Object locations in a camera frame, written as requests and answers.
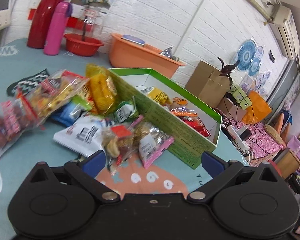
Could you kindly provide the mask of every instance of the metal screw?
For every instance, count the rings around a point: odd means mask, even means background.
[[[118,194],[113,191],[108,191],[102,194],[102,198],[105,200],[115,200],[118,197]]]
[[[201,200],[206,197],[206,194],[201,192],[201,191],[194,191],[190,193],[190,198],[196,199],[196,200]]]

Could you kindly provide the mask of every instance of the white brick wall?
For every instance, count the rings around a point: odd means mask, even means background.
[[[273,71],[265,86],[270,92],[287,59],[282,56],[269,25],[264,26],[264,21],[264,17],[245,0],[210,0],[179,55],[186,66],[177,70],[173,80],[184,86],[200,60],[220,69],[217,57],[230,62],[242,42],[253,38],[265,52],[261,71]],[[269,50],[276,59],[275,63],[269,60]],[[245,72],[236,71],[231,77],[239,83],[244,75]]]
[[[111,32],[137,36],[160,49],[175,47],[201,1],[116,0],[104,22],[100,39],[105,46],[100,51],[109,52]],[[31,25],[27,20],[29,2],[16,1],[6,42],[28,36]],[[274,77],[282,72],[286,59],[281,55],[270,27],[263,25],[264,20],[245,0],[209,0],[178,55],[186,66],[178,69],[173,80],[184,86],[200,60],[220,68],[217,57],[229,62],[243,41],[254,38],[265,49],[261,69],[274,72],[266,84],[270,91],[276,84]],[[268,58],[270,49],[276,58],[275,64]],[[241,76],[244,76],[242,72],[233,74],[233,79],[240,82]]]

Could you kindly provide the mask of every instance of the white snack bag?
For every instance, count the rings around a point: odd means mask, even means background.
[[[110,119],[86,115],[80,117],[73,125],[56,132],[53,139],[85,157],[98,150],[103,150],[101,128],[114,125]]]

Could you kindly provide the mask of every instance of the orange bag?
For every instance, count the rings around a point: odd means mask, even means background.
[[[252,102],[252,106],[246,109],[247,113],[241,122],[245,124],[258,123],[271,113],[271,108],[257,92],[251,91],[249,98]]]

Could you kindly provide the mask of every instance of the air conditioner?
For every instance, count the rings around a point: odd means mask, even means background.
[[[299,38],[291,10],[285,6],[276,4],[274,7],[271,29],[277,39],[283,56],[295,59],[299,53]]]

